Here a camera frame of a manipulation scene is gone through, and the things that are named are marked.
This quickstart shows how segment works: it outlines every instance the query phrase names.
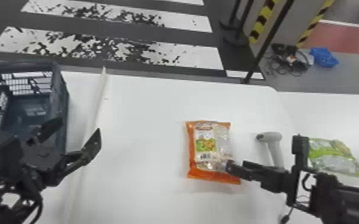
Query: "plastic basket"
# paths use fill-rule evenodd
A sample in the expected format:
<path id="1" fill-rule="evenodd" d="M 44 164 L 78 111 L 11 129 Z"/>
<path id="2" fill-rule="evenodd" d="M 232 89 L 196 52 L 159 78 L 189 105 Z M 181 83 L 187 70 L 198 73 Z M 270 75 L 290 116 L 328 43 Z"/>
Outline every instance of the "plastic basket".
<path id="1" fill-rule="evenodd" d="M 44 145 L 66 151 L 69 93 L 57 63 L 0 63 L 0 130 L 23 139 L 45 121 L 62 117 L 63 127 Z"/>

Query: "tangled wires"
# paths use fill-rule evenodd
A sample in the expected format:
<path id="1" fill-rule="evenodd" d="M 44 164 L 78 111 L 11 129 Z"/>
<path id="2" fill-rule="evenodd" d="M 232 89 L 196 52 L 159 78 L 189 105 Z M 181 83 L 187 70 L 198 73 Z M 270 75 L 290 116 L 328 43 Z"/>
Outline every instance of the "tangled wires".
<path id="1" fill-rule="evenodd" d="M 309 67 L 308 58 L 300 50 L 297 50 L 295 55 L 269 52 L 265 54 L 264 58 L 266 59 L 264 71 L 269 75 L 290 74 L 299 77 L 302 76 Z"/>

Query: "crosswalk stripe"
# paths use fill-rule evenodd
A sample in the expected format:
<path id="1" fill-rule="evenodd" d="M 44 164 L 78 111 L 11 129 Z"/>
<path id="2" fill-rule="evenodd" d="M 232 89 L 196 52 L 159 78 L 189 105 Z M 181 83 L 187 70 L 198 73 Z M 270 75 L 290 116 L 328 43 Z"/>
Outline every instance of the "crosswalk stripe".
<path id="1" fill-rule="evenodd" d="M 247 71 L 232 71 L 226 70 L 227 76 L 232 78 L 245 78 L 247 75 Z M 252 75 L 252 79 L 264 80 L 262 73 L 254 72 Z"/>
<path id="2" fill-rule="evenodd" d="M 109 22 L 146 24 L 149 26 L 196 32 L 212 32 L 209 19 L 202 15 L 172 13 L 84 1 L 29 0 L 21 12 Z"/>
<path id="3" fill-rule="evenodd" d="M 159 0 L 159 1 L 170 1 L 170 2 L 178 2 L 184 4 L 191 4 L 191 5 L 205 5 L 203 0 Z"/>
<path id="4" fill-rule="evenodd" d="M 223 70 L 217 48 L 6 27 L 0 52 Z"/>

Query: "hazard tape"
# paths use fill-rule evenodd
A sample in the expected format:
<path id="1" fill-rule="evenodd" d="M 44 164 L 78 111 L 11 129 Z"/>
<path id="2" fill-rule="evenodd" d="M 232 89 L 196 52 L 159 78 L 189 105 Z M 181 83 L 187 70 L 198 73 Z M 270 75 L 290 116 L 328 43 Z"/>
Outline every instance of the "hazard tape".
<path id="1" fill-rule="evenodd" d="M 249 35 L 249 43 L 256 43 L 258 41 L 260 34 L 264 31 L 264 26 L 273 14 L 273 9 L 278 2 L 279 0 L 266 0 Z"/>
<path id="2" fill-rule="evenodd" d="M 309 35 L 312 33 L 313 29 L 316 27 L 317 23 L 323 18 L 324 13 L 329 9 L 329 7 L 334 3 L 335 0 L 326 0 L 323 6 L 320 8 L 317 16 L 314 17 L 312 22 L 310 22 L 308 29 L 302 34 L 301 38 L 299 38 L 298 43 L 296 46 L 300 48 L 304 42 L 308 39 Z"/>

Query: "robotic arm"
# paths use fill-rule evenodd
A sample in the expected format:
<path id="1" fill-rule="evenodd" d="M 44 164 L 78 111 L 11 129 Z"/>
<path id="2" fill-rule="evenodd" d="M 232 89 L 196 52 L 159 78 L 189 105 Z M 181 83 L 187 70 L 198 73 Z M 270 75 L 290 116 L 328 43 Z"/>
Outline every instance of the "robotic arm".
<path id="1" fill-rule="evenodd" d="M 267 191 L 285 193 L 287 206 L 318 217 L 324 224 L 359 224 L 359 188 L 343 185 L 334 175 L 308 168 L 308 153 L 309 138 L 294 136 L 292 154 L 295 155 L 295 164 L 291 172 L 282 167 L 263 166 L 249 161 L 244 161 L 242 166 L 229 161 L 225 170 L 244 180 L 258 181 L 261 188 Z M 302 171 L 307 172 L 302 184 L 304 190 L 310 192 L 308 205 L 296 200 Z M 307 188 L 305 183 L 311 175 L 316 179 L 316 185 Z"/>
<path id="2" fill-rule="evenodd" d="M 97 129 L 80 151 L 67 154 L 42 145 L 62 127 L 61 118 L 53 119 L 32 131 L 26 141 L 0 131 L 0 224 L 21 224 L 38 209 L 30 224 L 34 224 L 43 209 L 41 191 L 57 186 L 67 175 L 86 166 L 101 149 L 100 130 Z M 2 204 L 6 193 L 20 199 L 10 208 Z"/>

